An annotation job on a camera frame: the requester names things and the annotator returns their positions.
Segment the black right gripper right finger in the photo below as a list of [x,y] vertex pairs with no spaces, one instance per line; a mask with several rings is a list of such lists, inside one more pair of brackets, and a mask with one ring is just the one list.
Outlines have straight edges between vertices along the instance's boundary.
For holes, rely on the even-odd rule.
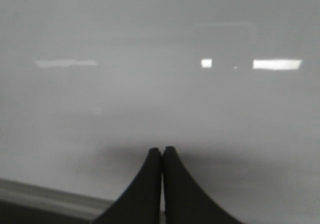
[[167,223],[241,223],[204,192],[173,146],[165,148],[162,163]]

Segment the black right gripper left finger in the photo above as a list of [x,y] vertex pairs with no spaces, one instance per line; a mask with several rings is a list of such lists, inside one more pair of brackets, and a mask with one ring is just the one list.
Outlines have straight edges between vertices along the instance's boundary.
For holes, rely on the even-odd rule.
[[159,223],[162,155],[151,148],[121,196],[92,223]]

